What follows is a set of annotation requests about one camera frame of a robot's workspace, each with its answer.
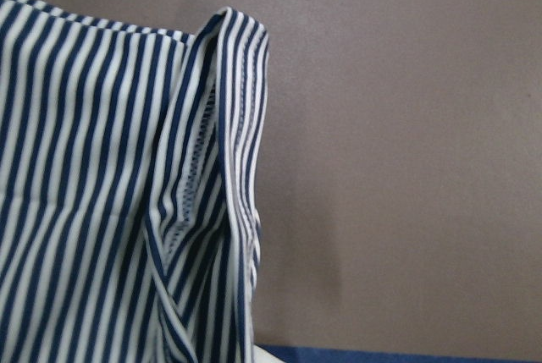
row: striped fabric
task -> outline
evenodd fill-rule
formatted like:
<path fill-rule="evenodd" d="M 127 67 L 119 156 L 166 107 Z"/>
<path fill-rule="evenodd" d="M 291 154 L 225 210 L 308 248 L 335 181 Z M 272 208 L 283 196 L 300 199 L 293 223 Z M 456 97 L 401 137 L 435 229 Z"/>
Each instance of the striped fabric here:
<path fill-rule="evenodd" d="M 263 26 L 0 0 L 0 48 L 0 361 L 253 361 Z"/>

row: blue surface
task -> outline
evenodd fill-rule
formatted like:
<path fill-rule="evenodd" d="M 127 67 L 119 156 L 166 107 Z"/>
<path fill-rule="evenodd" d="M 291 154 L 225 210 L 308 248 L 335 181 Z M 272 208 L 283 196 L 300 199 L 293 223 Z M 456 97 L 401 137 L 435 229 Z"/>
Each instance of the blue surface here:
<path fill-rule="evenodd" d="M 474 359 L 427 355 L 358 352 L 352 350 L 259 345 L 286 363 L 528 363 L 524 360 Z"/>

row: blue and white stripes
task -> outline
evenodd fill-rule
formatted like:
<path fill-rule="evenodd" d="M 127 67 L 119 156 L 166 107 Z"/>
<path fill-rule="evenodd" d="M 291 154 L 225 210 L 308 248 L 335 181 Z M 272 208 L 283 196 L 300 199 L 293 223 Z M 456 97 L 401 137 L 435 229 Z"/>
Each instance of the blue and white stripes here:
<path fill-rule="evenodd" d="M 268 36 L 0 0 L 0 361 L 252 362 Z"/>

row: white surface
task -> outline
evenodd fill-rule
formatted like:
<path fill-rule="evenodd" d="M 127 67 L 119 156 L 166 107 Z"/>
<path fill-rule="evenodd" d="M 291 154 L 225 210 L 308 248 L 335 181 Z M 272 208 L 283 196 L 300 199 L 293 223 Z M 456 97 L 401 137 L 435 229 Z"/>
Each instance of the white surface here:
<path fill-rule="evenodd" d="M 254 346 L 254 357 L 256 363 L 284 363 L 282 360 L 277 359 L 270 353 L 266 352 L 262 348 Z"/>

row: gray wall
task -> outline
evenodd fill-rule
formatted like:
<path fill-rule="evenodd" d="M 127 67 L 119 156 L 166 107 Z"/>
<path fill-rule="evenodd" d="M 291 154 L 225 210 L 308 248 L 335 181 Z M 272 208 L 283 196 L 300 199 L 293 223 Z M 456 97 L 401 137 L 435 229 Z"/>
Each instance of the gray wall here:
<path fill-rule="evenodd" d="M 542 359 L 542 0 L 47 0 L 270 32 L 259 342 Z"/>

